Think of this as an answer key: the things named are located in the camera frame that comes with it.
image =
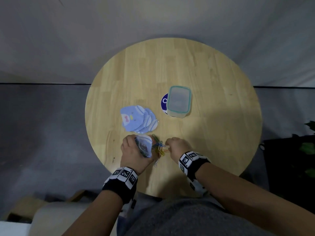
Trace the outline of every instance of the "pile of paper clips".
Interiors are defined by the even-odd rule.
[[[155,152],[158,155],[158,159],[155,160],[154,166],[157,166],[157,162],[160,160],[161,156],[165,156],[165,152],[169,152],[169,150],[163,150],[163,147],[166,147],[163,144],[163,141],[160,141],[158,137],[154,134],[152,134],[152,137],[156,141],[156,143],[152,146],[152,149],[155,150]]]

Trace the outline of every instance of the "table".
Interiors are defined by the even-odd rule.
[[[161,110],[161,99],[173,85],[192,91],[191,113],[183,119]],[[227,56],[193,40],[136,43],[113,56],[96,75],[87,95],[85,123],[97,157],[110,172],[120,165],[122,139],[132,134],[124,130],[120,117],[120,108],[129,105],[154,112],[159,125],[151,133],[163,142],[184,138],[235,175],[245,170],[260,142],[262,115],[249,79]],[[163,198],[197,196],[169,153],[140,175],[137,190]]]

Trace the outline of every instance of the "gray backdrop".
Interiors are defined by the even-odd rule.
[[[91,83],[119,50],[175,36],[253,85],[315,87],[315,0],[0,0],[0,82]]]

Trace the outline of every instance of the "person's left hand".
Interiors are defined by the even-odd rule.
[[[135,137],[136,135],[128,135],[123,139],[123,143],[120,146],[123,153],[121,156],[120,167],[132,168],[139,176],[154,161],[156,153],[152,151],[151,158],[146,158],[141,155]]]

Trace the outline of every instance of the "clear food storage container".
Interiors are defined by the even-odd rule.
[[[190,88],[183,86],[170,87],[166,102],[166,112],[169,116],[184,118],[190,111],[190,105]]]

